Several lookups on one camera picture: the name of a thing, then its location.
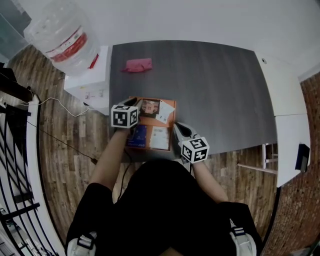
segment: black device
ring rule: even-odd
[[[310,148],[306,144],[299,144],[298,156],[296,158],[295,169],[305,173],[308,167]]]

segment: gray table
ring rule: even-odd
[[[152,58],[153,69],[121,72],[126,61]],[[197,41],[114,45],[110,108],[129,96],[175,100],[176,121],[194,127],[210,154],[277,141],[267,84],[253,51]],[[129,150],[135,162],[173,159],[172,152]]]

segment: person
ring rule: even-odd
[[[66,239],[96,232],[95,255],[228,255],[236,246],[230,219],[261,238],[246,204],[229,202],[203,162],[194,177],[180,163],[152,160],[131,177],[122,197],[114,189],[129,129],[118,129],[98,160]]]

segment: wooden floor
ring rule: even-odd
[[[42,101],[49,97],[58,98],[74,114],[86,109],[82,102],[64,91],[64,74],[32,46],[17,55],[9,67],[13,69],[17,81],[24,87],[30,86]],[[9,104],[14,104],[11,97],[3,95],[3,98]],[[107,123],[108,117],[97,111],[90,110],[82,116],[73,117],[56,101],[49,100],[41,106],[40,128],[90,157],[99,158],[107,145]],[[65,241],[94,165],[88,157],[43,132],[40,133],[39,143],[45,193],[54,223]],[[237,167],[238,162],[261,166],[261,159],[261,147],[253,147],[215,154],[205,163],[226,189],[231,201],[248,204],[257,230],[263,237],[274,206],[276,176]],[[141,164],[135,163],[130,167],[124,179],[124,189],[130,176]],[[121,165],[113,191],[114,199],[120,192],[119,182],[126,166]]]

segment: blue book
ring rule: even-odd
[[[145,148],[147,142],[147,126],[138,125],[134,134],[126,140],[128,147]]]

